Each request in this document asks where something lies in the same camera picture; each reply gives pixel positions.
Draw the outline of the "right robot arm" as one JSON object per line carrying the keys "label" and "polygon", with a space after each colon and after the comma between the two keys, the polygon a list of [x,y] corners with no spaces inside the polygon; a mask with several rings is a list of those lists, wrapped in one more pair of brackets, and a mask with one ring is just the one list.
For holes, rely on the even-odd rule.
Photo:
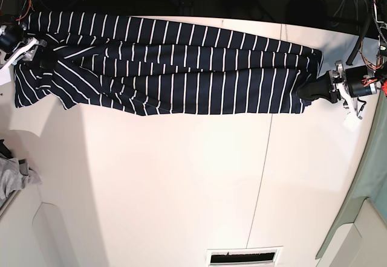
{"label": "right robot arm", "polygon": [[1,69],[17,63],[45,72],[55,69],[67,32],[66,13],[33,11],[32,0],[1,0]]}

